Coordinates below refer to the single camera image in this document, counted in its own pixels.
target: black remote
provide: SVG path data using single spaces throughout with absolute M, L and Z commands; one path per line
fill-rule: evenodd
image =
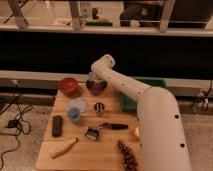
M 61 135 L 62 117 L 60 115 L 53 116 L 52 136 L 58 137 Z

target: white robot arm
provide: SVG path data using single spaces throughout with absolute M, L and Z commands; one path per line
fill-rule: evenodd
M 93 73 L 137 102 L 143 171 L 191 171 L 186 140 L 175 97 L 113 71 L 112 56 L 91 66 Z

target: floor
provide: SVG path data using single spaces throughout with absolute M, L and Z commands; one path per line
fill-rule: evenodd
M 3 171 L 36 171 L 35 162 L 52 107 L 34 105 L 33 110 L 24 115 L 30 121 L 32 131 L 30 135 L 21 135 L 20 148 L 4 156 Z M 0 132 L 9 119 L 17 114 L 18 108 L 13 105 L 7 112 L 0 115 Z M 183 127 L 189 149 L 192 171 L 213 170 L 213 115 L 182 114 Z M 0 152 L 16 145 L 14 137 L 0 138 Z
M 24 119 L 31 124 L 31 133 L 29 135 L 20 135 L 20 147 L 11 153 L 4 155 L 3 171 L 35 171 L 35 162 L 40 149 L 43 134 L 51 112 L 51 106 L 34 106 L 32 111 L 24 115 Z M 0 116 L 0 132 L 8 132 L 8 120 L 12 119 L 18 112 L 16 105 L 9 108 L 7 112 Z M 1 136 L 0 138 L 0 153 L 5 150 L 12 149 L 17 142 L 14 137 Z

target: black cable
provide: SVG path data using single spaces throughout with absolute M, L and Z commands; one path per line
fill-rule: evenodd
M 21 97 L 21 95 L 22 95 L 22 93 L 20 93 L 18 96 L 16 96 L 16 97 L 10 102 L 9 105 L 7 105 L 4 109 L 2 109 L 2 110 L 0 111 L 0 115 L 2 115 L 4 112 L 6 112 L 6 111 L 10 108 L 10 106 L 11 106 L 12 104 L 14 104 L 14 103 Z
M 201 107 L 202 111 L 203 112 L 208 111 L 208 102 L 206 103 L 206 100 L 208 100 L 211 90 L 212 90 L 212 80 L 210 80 L 210 85 L 209 85 L 208 91 L 207 92 L 202 91 L 203 96 L 200 96 L 198 98 L 196 97 L 196 100 L 194 101 L 193 106 L 192 106 L 194 113 L 196 113 L 197 107 L 201 102 L 202 102 L 202 107 Z
M 21 142 L 20 142 L 20 140 L 18 139 L 18 136 L 14 136 L 15 137 L 15 139 L 16 139 L 16 141 L 17 141 L 17 145 L 16 145 L 16 147 L 15 148 L 13 148 L 13 149 L 10 149 L 10 150 L 6 150 L 6 151 L 4 151 L 3 153 L 1 153 L 1 166 L 0 166 L 0 170 L 2 170 L 3 169 L 3 167 L 4 167 L 4 159 L 3 159 L 3 156 L 5 155 L 5 154 L 7 154 L 7 153 L 10 153 L 10 152 L 13 152 L 13 151 L 16 151 L 18 148 L 19 148 L 19 146 L 20 146 L 20 144 L 21 144 Z
M 4 132 L 3 132 L 3 133 L 0 133 L 0 136 L 14 136 L 15 139 L 16 139 L 16 141 L 17 141 L 17 146 L 16 146 L 15 148 L 10 149 L 10 150 L 6 150 L 6 151 L 4 151 L 4 152 L 1 153 L 1 155 L 0 155 L 0 159 L 1 159 L 0 170 L 2 170 L 3 167 L 4 167 L 4 159 L 3 159 L 3 156 L 4 156 L 5 154 L 10 153 L 10 152 L 13 152 L 13 151 L 15 151 L 15 150 L 17 150 L 17 149 L 19 148 L 21 142 L 20 142 L 20 140 L 18 139 L 18 136 L 21 135 L 21 133 L 24 134 L 24 135 L 28 135 L 28 134 L 30 134 L 30 132 L 31 132 L 31 125 L 30 125 L 30 122 L 29 122 L 29 121 L 26 121 L 26 120 L 23 118 L 23 116 L 24 116 L 25 113 L 31 111 L 31 110 L 33 109 L 33 106 L 32 106 L 32 105 L 28 105 L 28 106 L 26 106 L 23 110 L 21 110 L 21 108 L 20 108 L 20 106 L 19 106 L 19 104 L 18 104 L 18 99 L 19 99 L 19 97 L 22 95 L 22 93 L 20 93 L 18 96 L 15 96 L 16 89 L 17 89 L 17 88 L 18 88 L 18 87 L 15 87 L 15 88 L 14 88 L 14 93 L 13 93 L 14 99 L 11 101 L 11 103 L 10 103 L 3 111 L 0 112 L 0 114 L 4 113 L 4 112 L 5 112 L 12 104 L 14 104 L 14 103 L 17 105 L 18 111 L 19 111 L 18 114 L 16 114 L 16 115 L 14 116 L 14 120 L 15 120 L 15 119 L 18 120 L 18 125 L 17 125 L 17 127 L 16 127 L 15 133 L 14 133 L 14 134 L 12 134 L 12 133 L 4 133 Z M 23 129 L 23 122 L 28 124 L 28 130 L 27 130 L 27 131 L 25 131 L 25 130 Z
M 206 102 L 206 100 L 208 100 L 208 97 L 209 97 L 211 90 L 212 90 L 212 80 L 210 81 L 210 86 L 209 86 L 207 93 L 203 92 L 203 94 L 204 94 L 203 103 L 202 103 L 202 111 L 203 112 L 208 111 L 209 103 Z

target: red bowl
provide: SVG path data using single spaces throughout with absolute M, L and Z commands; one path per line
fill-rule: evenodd
M 71 95 L 78 87 L 78 81 L 74 78 L 64 78 L 58 83 L 58 89 L 65 95 Z

